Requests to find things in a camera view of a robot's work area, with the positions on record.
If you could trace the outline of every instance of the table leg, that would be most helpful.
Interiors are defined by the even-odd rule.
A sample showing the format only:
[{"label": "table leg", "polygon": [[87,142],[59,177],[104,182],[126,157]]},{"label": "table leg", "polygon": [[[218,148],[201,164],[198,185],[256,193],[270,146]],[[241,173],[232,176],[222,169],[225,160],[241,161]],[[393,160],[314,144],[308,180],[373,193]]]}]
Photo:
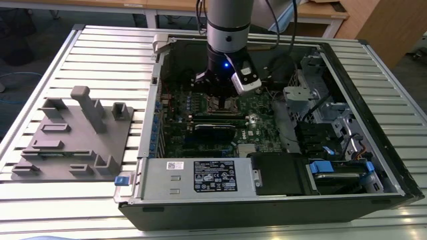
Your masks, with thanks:
[{"label": "table leg", "polygon": [[59,10],[49,10],[47,12],[50,13],[53,20],[59,19]]},{"label": "table leg", "polygon": [[144,13],[146,18],[146,27],[149,29],[157,29],[158,28],[157,11],[154,9],[145,9]]},{"label": "table leg", "polygon": [[341,23],[342,19],[333,19],[330,24],[326,26],[321,37],[326,39],[334,38],[334,34],[340,29]]}]

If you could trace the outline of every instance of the aluminum extrusion table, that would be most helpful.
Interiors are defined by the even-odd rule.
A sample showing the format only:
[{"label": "aluminum extrusion table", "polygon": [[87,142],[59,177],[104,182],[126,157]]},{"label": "aluminum extrusion table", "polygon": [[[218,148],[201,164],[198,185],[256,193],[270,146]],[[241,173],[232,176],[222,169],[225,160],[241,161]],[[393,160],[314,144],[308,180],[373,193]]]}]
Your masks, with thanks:
[{"label": "aluminum extrusion table", "polygon": [[[90,88],[102,106],[125,102],[134,108],[121,165],[136,168],[157,33],[194,31],[83,26],[70,31],[43,77],[0,144],[0,239],[57,236],[74,239],[425,239],[427,199],[381,210],[348,223],[210,230],[138,231],[113,201],[112,182],[14,183],[11,167],[30,142],[43,113],[43,98],[69,98],[74,85]],[[274,39],[273,35],[250,35]],[[356,40],[297,37],[328,42],[418,187],[427,194],[427,116],[368,45]],[[121,189],[130,194],[130,187]]]}]

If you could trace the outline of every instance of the desk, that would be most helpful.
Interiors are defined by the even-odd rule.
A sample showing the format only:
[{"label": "desk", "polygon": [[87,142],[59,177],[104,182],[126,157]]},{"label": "desk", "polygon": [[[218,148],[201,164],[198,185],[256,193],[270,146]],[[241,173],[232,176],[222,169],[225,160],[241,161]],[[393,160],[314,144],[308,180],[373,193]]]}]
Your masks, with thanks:
[{"label": "desk", "polygon": [[145,2],[146,0],[7,0],[0,1],[0,7],[121,14],[145,14],[142,9]]},{"label": "desk", "polygon": [[[148,28],[158,28],[158,15],[196,16],[196,0],[9,0],[0,7],[102,13],[144,14]],[[328,3],[306,2],[297,7],[300,23],[326,25],[324,38],[333,38],[349,15]]]},{"label": "desk", "polygon": [[[173,16],[196,16],[196,0],[146,0],[144,8],[150,10],[150,16],[173,15]],[[348,19],[346,12],[336,12],[330,4],[306,2],[297,6],[297,21],[300,23],[326,25],[322,38],[333,38],[341,26]],[[157,25],[148,25],[148,28],[157,28]]]}]

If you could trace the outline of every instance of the floor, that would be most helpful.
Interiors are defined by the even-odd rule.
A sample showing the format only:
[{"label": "floor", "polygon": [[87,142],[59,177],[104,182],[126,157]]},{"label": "floor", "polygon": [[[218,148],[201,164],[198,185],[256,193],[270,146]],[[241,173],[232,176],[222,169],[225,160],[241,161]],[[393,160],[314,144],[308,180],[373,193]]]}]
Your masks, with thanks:
[{"label": "floor", "polygon": [[[104,25],[117,27],[146,26],[144,16],[132,16],[121,13],[74,12],[59,11],[59,19],[53,20],[46,10],[33,10],[31,20],[37,32],[26,38],[29,47],[34,53],[34,60],[22,66],[7,66],[0,59],[0,75],[13,72],[35,72],[42,74],[61,47],[74,24]],[[168,24],[165,17],[160,17],[160,27],[168,29],[196,30],[193,17],[173,19],[174,24]],[[262,29],[254,29],[256,33],[265,33]],[[392,70],[396,78],[405,87],[408,93],[427,112],[427,64],[412,61],[410,56],[404,56]],[[0,79],[6,89],[0,93],[0,100],[9,102],[25,101],[37,85],[35,75],[10,75]],[[23,104],[7,104],[0,102],[0,139],[5,135]]]}]

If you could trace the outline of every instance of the blue latch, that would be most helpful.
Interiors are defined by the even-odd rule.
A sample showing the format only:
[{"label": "blue latch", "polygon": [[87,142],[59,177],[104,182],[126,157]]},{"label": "blue latch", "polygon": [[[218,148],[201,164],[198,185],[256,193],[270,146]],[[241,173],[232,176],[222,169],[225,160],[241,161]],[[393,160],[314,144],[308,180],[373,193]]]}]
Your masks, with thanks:
[{"label": "blue latch", "polygon": [[316,173],[333,173],[332,164],[329,161],[313,161],[309,164],[309,170],[312,174]]},{"label": "blue latch", "polygon": [[113,179],[113,185],[116,186],[129,186],[130,178],[128,176],[116,176]]},{"label": "blue latch", "polygon": [[334,155],[334,152],[332,151],[330,148],[328,148],[326,146],[322,146],[322,149],[325,150],[326,154]]},{"label": "blue latch", "polygon": [[373,167],[372,162],[366,161],[365,162],[365,167],[366,167],[366,171],[368,172],[373,172],[374,171],[374,167]]}]

